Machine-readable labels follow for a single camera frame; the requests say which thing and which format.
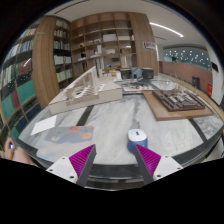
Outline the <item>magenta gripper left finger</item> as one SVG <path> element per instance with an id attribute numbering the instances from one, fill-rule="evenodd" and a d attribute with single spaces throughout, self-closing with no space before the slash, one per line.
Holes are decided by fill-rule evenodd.
<path id="1" fill-rule="evenodd" d="M 95 156 L 96 145 L 93 144 L 70 157 L 59 158 L 47 169 L 47 172 L 85 187 Z"/>

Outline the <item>person's hand with ring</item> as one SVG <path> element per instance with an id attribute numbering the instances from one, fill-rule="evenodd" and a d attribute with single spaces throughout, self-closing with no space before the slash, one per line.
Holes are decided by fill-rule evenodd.
<path id="1" fill-rule="evenodd" d="M 0 150 L 0 158 L 29 165 L 34 164 L 28 153 L 21 147 L 17 147 L 11 138 L 6 140 L 4 149 Z"/>

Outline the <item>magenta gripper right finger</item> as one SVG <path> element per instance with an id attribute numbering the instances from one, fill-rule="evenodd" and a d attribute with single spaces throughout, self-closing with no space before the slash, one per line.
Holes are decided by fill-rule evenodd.
<path id="1" fill-rule="evenodd" d="M 182 169 L 171 156 L 161 156 L 138 144 L 134 146 L 134 155 L 145 185 Z"/>

